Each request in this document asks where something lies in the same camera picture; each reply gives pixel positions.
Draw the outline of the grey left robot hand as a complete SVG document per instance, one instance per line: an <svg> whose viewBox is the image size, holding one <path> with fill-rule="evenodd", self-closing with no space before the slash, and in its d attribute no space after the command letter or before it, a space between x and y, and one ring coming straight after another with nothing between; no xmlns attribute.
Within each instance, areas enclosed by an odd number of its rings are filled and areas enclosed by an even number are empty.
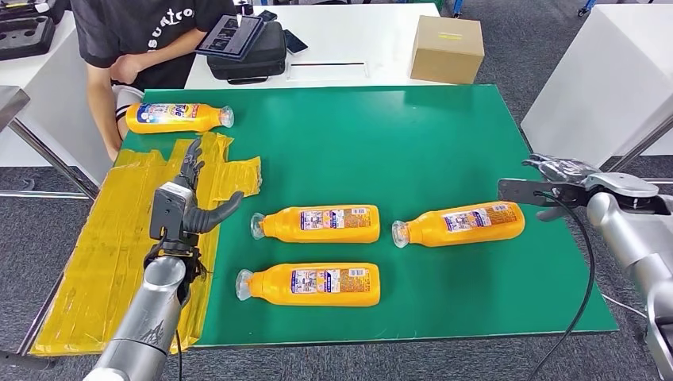
<svg viewBox="0 0 673 381"><path fill-rule="evenodd" d="M202 154L202 149L200 148L201 142L202 139L197 138L190 143L183 158L180 171L173 180L177 185L191 191L191 196L188 198L190 206L187 207L183 216L183 230L194 234L212 231L237 210L241 200L244 198L244 192L237 190L229 200L212 210L204 210L198 207L196 199L198 177L206 164L200 159L200 155Z"/></svg>

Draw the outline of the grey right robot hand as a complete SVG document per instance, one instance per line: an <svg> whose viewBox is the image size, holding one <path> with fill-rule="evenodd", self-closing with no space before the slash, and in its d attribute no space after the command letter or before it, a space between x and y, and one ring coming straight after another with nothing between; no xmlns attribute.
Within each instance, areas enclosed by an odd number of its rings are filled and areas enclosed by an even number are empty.
<svg viewBox="0 0 673 381"><path fill-rule="evenodd" d="M536 168L540 172L545 181L572 183L575 185L584 186L585 188L586 188L586 181L588 179L587 176L599 173L599 170L597 168L592 167L589 164L586 164L580 160L561 159L556 158L554 156L547 156L538 153L533 153L529 155L529 158L526 160L522 160L521 164L524 166ZM589 190L585 190L586 191L585 193L587 193L588 195L585 197L586 201L584 203L584 206L586 206L586 203L590 199L589 196L593 196L594 194L597 194L598 191L603 190L601 187L598 186L587 189ZM539 202L541 202L541 200L542 196L533 196L533 194L529 194L526 197L524 204L542 206L538 205L540 204ZM558 217L570 215L566 211L564 211L563 208L556 206L552 207L551 204L543 207L546 207L547 210L539 212L537 214L537 217L541 221L551 221L557 219Z"/></svg>

